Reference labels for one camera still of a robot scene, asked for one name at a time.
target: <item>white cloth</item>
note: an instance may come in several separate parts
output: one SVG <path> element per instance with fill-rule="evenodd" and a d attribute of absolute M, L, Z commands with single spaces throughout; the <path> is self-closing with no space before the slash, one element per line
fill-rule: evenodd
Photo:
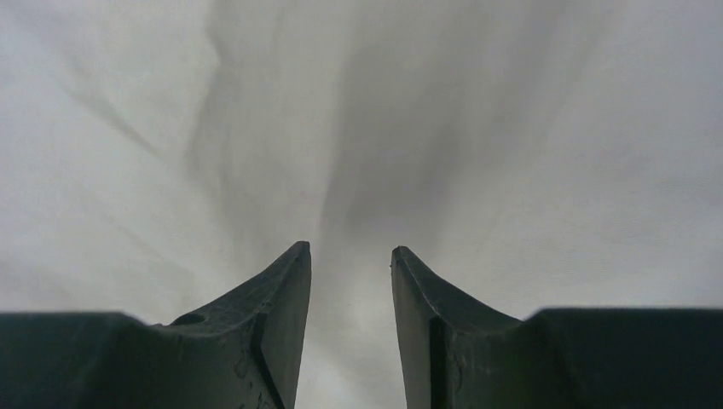
<path fill-rule="evenodd" d="M 312 244 L 297 407 L 404 407 L 390 252 L 723 305 L 718 0 L 0 0 L 0 308 L 169 322 Z"/>

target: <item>white sheet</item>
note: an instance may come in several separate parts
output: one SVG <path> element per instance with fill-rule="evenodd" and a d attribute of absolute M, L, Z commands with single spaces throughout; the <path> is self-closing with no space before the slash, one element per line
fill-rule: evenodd
<path fill-rule="evenodd" d="M 306 239 L 304 409 L 404 407 L 396 245 L 721 306 L 721 64 L 716 0 L 2 0 L 0 308 L 168 322 Z"/>

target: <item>white surface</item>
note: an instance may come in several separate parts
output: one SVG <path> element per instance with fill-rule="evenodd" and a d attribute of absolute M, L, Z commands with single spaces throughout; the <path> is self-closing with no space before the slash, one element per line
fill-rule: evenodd
<path fill-rule="evenodd" d="M 403 407 L 389 258 L 723 305 L 716 0 L 0 1 L 0 308 L 175 316 L 312 243 L 300 409 Z"/>

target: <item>screw hole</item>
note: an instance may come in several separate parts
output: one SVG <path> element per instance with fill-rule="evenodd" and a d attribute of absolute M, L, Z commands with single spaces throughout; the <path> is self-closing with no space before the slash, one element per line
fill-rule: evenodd
<path fill-rule="evenodd" d="M 199 324 L 203 321 L 205 321 L 205 317 L 203 315 L 188 313 L 176 318 L 175 321 L 171 322 L 171 325 L 193 325 Z"/>

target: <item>wrinkled fabric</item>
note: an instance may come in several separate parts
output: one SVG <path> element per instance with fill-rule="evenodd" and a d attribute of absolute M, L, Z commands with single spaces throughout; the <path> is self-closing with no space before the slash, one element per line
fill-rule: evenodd
<path fill-rule="evenodd" d="M 524 318 L 723 305 L 723 3 L 0 1 L 0 308 L 168 323 L 312 245 L 297 407 L 404 407 L 406 245 Z"/>

